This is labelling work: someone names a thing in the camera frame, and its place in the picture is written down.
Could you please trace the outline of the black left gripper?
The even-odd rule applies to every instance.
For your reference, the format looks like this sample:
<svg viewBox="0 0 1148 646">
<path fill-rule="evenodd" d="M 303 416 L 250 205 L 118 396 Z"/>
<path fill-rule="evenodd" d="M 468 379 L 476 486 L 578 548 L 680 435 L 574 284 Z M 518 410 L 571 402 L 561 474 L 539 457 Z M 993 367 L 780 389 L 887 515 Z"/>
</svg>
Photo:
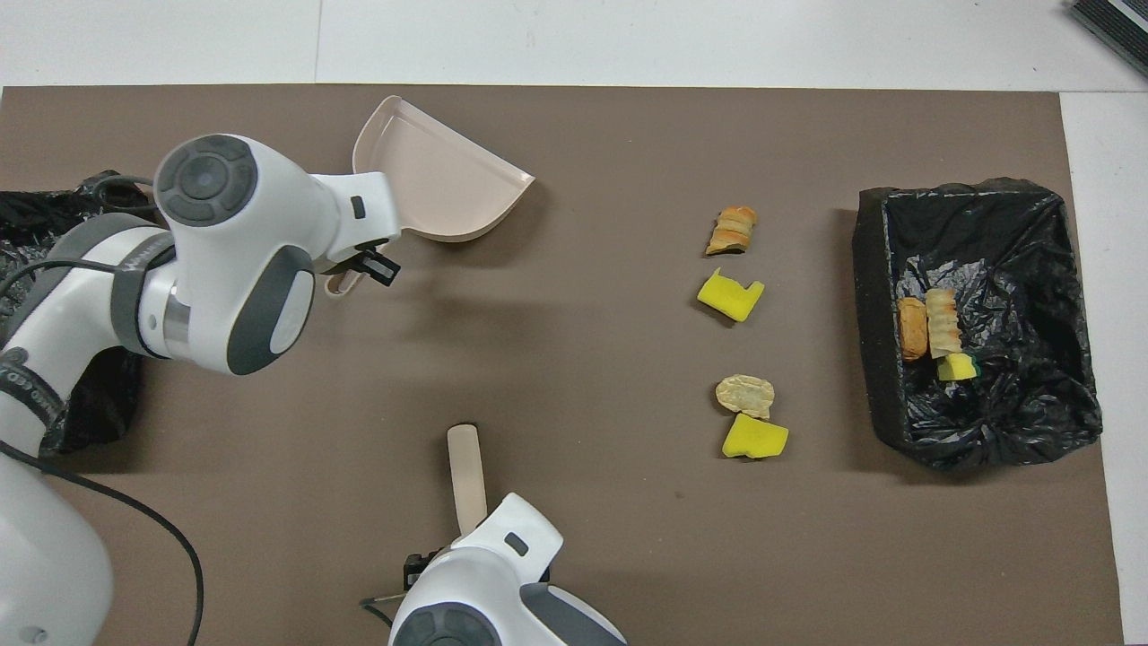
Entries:
<svg viewBox="0 0 1148 646">
<path fill-rule="evenodd" d="M 319 268 L 323 275 L 336 275 L 343 273 L 363 273 L 373 279 L 374 282 L 389 287 L 398 277 L 401 266 L 397 262 L 390 260 L 378 250 L 378 246 L 389 243 L 389 239 L 377 239 L 355 246 L 355 254 L 347 260 L 334 263 L 328 268 Z"/>
</svg>

